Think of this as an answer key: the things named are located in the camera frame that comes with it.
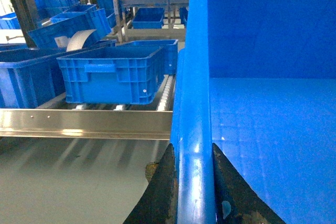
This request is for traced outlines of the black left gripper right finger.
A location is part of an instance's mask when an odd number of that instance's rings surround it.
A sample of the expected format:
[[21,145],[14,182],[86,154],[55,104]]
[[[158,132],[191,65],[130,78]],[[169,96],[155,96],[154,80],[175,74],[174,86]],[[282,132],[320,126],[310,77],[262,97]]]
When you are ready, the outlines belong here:
[[217,223],[284,223],[212,144]]

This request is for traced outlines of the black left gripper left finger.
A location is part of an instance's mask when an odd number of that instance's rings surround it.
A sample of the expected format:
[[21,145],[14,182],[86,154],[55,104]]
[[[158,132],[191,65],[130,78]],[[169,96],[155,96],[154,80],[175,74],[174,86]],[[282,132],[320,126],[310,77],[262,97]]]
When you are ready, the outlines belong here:
[[178,182],[169,144],[142,197],[124,223],[176,223]]

